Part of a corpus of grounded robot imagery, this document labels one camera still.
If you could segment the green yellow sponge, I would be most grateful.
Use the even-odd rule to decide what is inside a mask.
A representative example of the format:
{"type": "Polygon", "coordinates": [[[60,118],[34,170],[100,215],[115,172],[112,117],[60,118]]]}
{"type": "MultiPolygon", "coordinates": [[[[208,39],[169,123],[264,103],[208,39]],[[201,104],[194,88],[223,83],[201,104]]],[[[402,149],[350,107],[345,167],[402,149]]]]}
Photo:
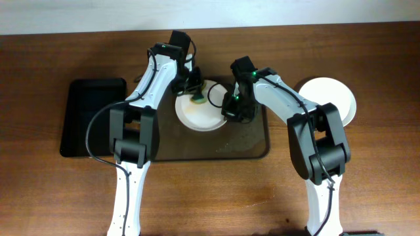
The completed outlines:
{"type": "Polygon", "coordinates": [[[191,97],[190,101],[194,104],[203,104],[206,102],[206,98],[203,95],[203,90],[206,87],[206,82],[200,85],[194,92],[193,96],[191,97]]]}

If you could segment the white plate top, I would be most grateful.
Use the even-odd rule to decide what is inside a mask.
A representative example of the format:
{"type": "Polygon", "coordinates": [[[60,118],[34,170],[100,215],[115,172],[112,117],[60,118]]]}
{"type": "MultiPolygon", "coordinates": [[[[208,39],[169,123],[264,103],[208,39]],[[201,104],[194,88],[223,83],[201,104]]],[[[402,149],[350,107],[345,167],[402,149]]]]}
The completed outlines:
{"type": "Polygon", "coordinates": [[[191,130],[209,132],[221,128],[227,120],[221,114],[221,108],[216,108],[207,99],[209,89],[215,81],[206,80],[202,94],[205,102],[196,104],[192,95],[182,95],[175,100],[175,112],[180,122],[191,130]]]}

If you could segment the white plate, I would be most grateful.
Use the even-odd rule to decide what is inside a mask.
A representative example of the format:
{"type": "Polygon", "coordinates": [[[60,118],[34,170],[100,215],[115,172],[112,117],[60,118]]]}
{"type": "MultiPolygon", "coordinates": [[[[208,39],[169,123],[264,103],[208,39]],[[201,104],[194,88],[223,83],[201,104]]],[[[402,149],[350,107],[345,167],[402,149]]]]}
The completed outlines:
{"type": "Polygon", "coordinates": [[[209,89],[215,81],[206,80],[202,94],[205,102],[196,104],[192,95],[182,95],[175,100],[175,112],[180,122],[191,130],[209,132],[221,128],[227,120],[221,114],[221,108],[216,108],[207,99],[209,89]]]}
{"type": "Polygon", "coordinates": [[[353,93],[344,83],[336,79],[317,77],[306,82],[299,89],[299,94],[320,105],[332,103],[340,111],[353,93]]]}
{"type": "Polygon", "coordinates": [[[340,112],[341,121],[343,126],[347,126],[353,120],[356,115],[356,99],[353,94],[349,96],[348,102],[345,104],[344,108],[342,108],[340,112]]]}

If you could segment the white plate bottom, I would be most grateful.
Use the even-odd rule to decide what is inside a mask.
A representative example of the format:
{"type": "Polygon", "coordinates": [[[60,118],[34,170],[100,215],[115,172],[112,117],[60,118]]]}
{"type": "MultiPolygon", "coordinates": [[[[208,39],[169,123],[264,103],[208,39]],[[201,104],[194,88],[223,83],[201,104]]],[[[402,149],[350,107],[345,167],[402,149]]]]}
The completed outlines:
{"type": "Polygon", "coordinates": [[[340,111],[353,93],[344,83],[336,79],[317,77],[306,82],[299,89],[299,94],[320,105],[332,103],[340,111]]]}

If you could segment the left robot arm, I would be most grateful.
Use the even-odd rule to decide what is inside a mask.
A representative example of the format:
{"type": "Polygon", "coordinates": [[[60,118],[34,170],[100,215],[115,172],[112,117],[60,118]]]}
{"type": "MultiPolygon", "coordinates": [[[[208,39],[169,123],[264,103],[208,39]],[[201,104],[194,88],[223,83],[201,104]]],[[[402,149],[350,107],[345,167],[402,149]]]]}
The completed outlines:
{"type": "Polygon", "coordinates": [[[133,93],[110,109],[110,151],[117,169],[108,235],[140,235],[140,205],[147,171],[159,148],[158,106],[167,89],[198,95],[203,87],[191,37],[174,30],[166,43],[148,49],[148,67],[133,93]]]}

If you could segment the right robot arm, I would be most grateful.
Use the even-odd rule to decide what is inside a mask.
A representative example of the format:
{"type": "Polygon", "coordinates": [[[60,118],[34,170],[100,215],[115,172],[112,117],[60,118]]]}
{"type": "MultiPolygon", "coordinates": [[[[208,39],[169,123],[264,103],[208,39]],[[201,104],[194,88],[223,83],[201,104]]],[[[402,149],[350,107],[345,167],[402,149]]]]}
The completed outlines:
{"type": "Polygon", "coordinates": [[[339,187],[350,161],[350,148],[339,110],[310,101],[287,86],[271,68],[257,69],[248,56],[230,66],[232,88],[221,113],[228,121],[252,121],[257,108],[271,109],[286,125],[291,162],[305,181],[308,235],[343,235],[339,187]]]}

